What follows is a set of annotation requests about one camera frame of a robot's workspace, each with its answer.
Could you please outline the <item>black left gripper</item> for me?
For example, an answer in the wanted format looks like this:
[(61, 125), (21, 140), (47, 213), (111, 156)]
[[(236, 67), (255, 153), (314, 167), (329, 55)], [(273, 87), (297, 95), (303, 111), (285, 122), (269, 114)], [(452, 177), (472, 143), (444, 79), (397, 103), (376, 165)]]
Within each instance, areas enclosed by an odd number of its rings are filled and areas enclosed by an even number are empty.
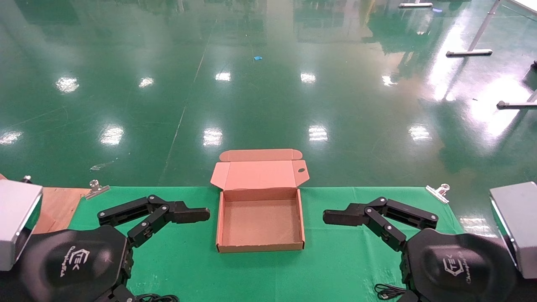
[(39, 234), (19, 258), (21, 302), (136, 302), (128, 240), (114, 227)]

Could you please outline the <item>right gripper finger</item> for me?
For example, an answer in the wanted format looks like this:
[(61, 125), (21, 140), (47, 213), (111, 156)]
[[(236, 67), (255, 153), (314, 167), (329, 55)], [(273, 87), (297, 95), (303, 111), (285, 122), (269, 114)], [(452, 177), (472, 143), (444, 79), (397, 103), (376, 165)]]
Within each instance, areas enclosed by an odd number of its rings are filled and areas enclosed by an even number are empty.
[(345, 210), (323, 212), (328, 225), (366, 226), (395, 252), (404, 249), (406, 236), (388, 220), (394, 220), (419, 230), (436, 229), (438, 216), (399, 201), (378, 197), (368, 204), (351, 203)]

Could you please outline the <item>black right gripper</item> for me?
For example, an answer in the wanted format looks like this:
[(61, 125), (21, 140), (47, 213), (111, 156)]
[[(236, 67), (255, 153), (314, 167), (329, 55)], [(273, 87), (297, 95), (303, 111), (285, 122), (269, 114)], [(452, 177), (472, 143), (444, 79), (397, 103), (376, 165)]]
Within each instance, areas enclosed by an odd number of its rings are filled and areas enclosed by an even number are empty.
[(498, 238), (424, 229), (405, 243), (397, 302), (506, 302), (517, 285), (514, 262)]

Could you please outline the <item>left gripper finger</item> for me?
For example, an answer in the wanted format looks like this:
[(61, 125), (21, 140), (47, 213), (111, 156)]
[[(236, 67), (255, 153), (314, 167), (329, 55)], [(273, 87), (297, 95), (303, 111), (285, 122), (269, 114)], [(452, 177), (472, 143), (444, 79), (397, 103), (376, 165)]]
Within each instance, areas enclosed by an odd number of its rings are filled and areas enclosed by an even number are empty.
[(166, 201), (156, 195), (142, 197), (98, 213), (100, 226), (116, 227), (142, 218), (142, 221), (127, 232), (129, 247), (142, 246), (169, 222), (189, 224), (207, 221), (208, 208), (188, 208), (184, 201)]

